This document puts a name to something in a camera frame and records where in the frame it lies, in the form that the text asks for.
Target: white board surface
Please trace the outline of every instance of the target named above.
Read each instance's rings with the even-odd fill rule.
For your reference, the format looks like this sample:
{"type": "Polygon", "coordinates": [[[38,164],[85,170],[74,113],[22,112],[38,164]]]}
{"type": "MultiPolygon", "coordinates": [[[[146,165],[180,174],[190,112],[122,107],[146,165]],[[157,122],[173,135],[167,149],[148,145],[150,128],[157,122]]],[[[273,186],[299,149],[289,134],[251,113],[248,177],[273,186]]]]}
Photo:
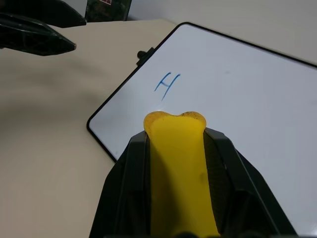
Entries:
{"type": "Polygon", "coordinates": [[[154,111],[201,113],[260,171],[296,232],[317,235],[315,68],[183,24],[89,127],[118,159],[154,111]],[[166,85],[180,75],[166,93],[167,74],[166,85]]]}

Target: tabletop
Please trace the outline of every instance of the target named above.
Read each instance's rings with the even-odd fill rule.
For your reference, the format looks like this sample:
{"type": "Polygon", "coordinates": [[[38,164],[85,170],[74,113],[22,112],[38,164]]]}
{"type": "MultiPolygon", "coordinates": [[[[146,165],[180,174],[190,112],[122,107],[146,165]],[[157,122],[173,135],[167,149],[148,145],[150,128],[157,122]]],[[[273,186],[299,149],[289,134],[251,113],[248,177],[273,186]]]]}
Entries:
{"type": "Polygon", "coordinates": [[[113,161],[86,130],[136,67],[137,52],[175,27],[164,20],[56,30],[73,52],[0,50],[1,237],[87,238],[113,161]]]}

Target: blue marker writing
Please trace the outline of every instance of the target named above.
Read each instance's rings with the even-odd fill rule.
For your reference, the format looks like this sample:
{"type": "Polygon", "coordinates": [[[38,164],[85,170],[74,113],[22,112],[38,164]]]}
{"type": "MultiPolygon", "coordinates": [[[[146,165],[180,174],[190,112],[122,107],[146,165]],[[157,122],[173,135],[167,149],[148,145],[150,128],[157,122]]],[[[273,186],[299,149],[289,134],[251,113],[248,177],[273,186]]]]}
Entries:
{"type": "Polygon", "coordinates": [[[173,85],[173,83],[175,82],[175,80],[180,76],[180,74],[178,74],[174,79],[173,81],[168,85],[166,83],[164,83],[164,80],[171,74],[171,72],[169,72],[167,75],[164,76],[164,78],[158,83],[157,87],[155,88],[154,92],[158,89],[158,87],[163,84],[165,87],[167,87],[167,90],[162,98],[162,101],[163,99],[165,98],[167,92],[169,91],[170,87],[173,85]]]}

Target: whiteboard frame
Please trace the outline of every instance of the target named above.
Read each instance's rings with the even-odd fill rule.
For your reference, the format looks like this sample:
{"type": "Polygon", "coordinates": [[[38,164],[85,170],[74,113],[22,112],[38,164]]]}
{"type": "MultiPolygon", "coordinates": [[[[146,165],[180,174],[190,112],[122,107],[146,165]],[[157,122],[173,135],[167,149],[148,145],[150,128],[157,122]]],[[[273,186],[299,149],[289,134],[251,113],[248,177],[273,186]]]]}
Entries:
{"type": "Polygon", "coordinates": [[[119,87],[117,87],[115,89],[115,91],[104,101],[104,103],[101,104],[100,107],[98,107],[98,109],[89,117],[88,121],[87,121],[87,124],[86,124],[86,127],[87,127],[87,130],[90,132],[90,134],[94,137],[94,139],[101,145],[101,147],[106,151],[106,153],[110,156],[110,158],[114,161],[114,162],[117,162],[117,159],[110,153],[110,151],[107,149],[107,147],[99,140],[99,138],[94,134],[94,132],[90,129],[90,121],[94,118],[94,116],[105,106],[105,104],[110,101],[110,99],[125,85],[125,83],[133,77],[133,75],[144,65],[144,63],[152,57],[153,54],[155,54],[155,52],[168,40],[168,38],[182,25],[190,25],[190,26],[193,26],[193,27],[196,27],[196,28],[199,28],[201,30],[205,30],[205,31],[208,31],[208,32],[211,32],[211,33],[214,33],[216,35],[220,35],[220,36],[223,36],[223,37],[226,37],[226,38],[229,38],[231,40],[234,40],[234,41],[237,41],[239,43],[242,43],[242,44],[245,44],[245,45],[248,45],[248,46],[251,46],[251,47],[254,47],[254,48],[257,48],[257,49],[261,49],[261,50],[264,50],[264,51],[267,51],[267,52],[270,52],[272,54],[275,54],[275,55],[278,55],[278,56],[282,56],[284,58],[287,58],[287,59],[290,59],[290,60],[293,60],[295,62],[298,62],[298,63],[302,63],[302,64],[305,64],[305,65],[308,65],[308,66],[311,66],[313,68],[316,68],[317,69],[317,65],[316,64],[313,64],[313,63],[310,63],[310,62],[307,62],[307,61],[304,61],[304,60],[301,60],[301,59],[298,59],[298,58],[295,58],[295,57],[292,57],[292,56],[288,56],[288,55],[285,55],[283,53],[280,53],[280,52],[277,52],[277,51],[274,51],[274,50],[270,50],[268,48],[264,48],[262,46],[258,46],[258,45],[255,45],[253,43],[250,43],[250,42],[247,42],[247,41],[244,41],[244,40],[241,40],[241,39],[238,39],[238,38],[235,38],[235,37],[232,37],[232,36],[228,36],[226,34],[223,34],[223,33],[220,33],[220,32],[217,32],[217,31],[214,31],[214,30],[211,30],[209,28],[206,28],[206,27],[203,27],[203,26],[199,26],[199,25],[196,25],[194,23],[191,23],[191,22],[183,22],[183,23],[180,23],[179,25],[177,25],[165,38],[164,40],[162,40],[162,42],[151,52],[151,55],[150,56],[147,56],[147,58],[142,62],[141,65],[139,65],[138,67],[135,68],[135,70],[119,85],[119,87]]]}

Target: beige table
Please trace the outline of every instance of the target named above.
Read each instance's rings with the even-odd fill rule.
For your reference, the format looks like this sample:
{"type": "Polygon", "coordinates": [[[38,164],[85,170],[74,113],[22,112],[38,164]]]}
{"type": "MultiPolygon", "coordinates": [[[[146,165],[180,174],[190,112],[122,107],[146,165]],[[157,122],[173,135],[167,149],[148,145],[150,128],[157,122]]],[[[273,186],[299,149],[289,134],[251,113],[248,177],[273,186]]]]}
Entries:
{"type": "Polygon", "coordinates": [[[113,162],[86,122],[174,26],[91,23],[58,29],[71,53],[0,51],[0,237],[88,237],[113,162]]]}

